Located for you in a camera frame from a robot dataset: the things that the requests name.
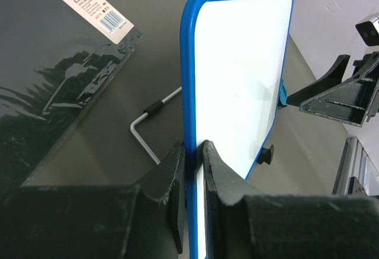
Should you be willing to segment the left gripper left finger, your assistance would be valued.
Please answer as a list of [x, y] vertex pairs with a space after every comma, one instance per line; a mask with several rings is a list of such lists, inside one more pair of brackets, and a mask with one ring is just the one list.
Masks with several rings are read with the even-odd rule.
[[132, 185], [17, 187], [1, 197], [2, 258], [177, 258], [185, 149]]

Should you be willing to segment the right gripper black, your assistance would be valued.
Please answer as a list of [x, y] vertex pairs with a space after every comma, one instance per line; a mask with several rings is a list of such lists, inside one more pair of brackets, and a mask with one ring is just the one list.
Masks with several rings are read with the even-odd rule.
[[356, 60], [353, 78], [342, 82], [350, 57], [339, 55], [320, 79], [289, 95], [287, 104], [300, 106], [304, 113], [362, 127], [378, 113], [378, 52]]

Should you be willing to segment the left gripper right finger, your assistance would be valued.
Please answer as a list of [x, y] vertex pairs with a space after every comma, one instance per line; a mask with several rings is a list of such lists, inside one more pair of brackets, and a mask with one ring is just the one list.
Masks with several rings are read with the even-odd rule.
[[208, 258], [378, 257], [378, 197], [265, 194], [202, 151]]

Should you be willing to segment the blue whiteboard eraser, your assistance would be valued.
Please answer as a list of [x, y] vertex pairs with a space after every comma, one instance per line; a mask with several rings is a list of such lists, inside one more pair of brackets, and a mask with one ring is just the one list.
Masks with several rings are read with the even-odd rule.
[[288, 106], [287, 104], [287, 89], [284, 85], [284, 80], [281, 78], [278, 98], [278, 108], [282, 109]]

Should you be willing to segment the blue framed whiteboard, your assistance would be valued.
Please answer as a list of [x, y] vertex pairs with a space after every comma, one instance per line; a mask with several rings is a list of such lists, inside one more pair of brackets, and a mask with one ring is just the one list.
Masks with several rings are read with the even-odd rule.
[[272, 129], [294, 0], [187, 0], [180, 55], [189, 256], [206, 257], [198, 148], [248, 178]]

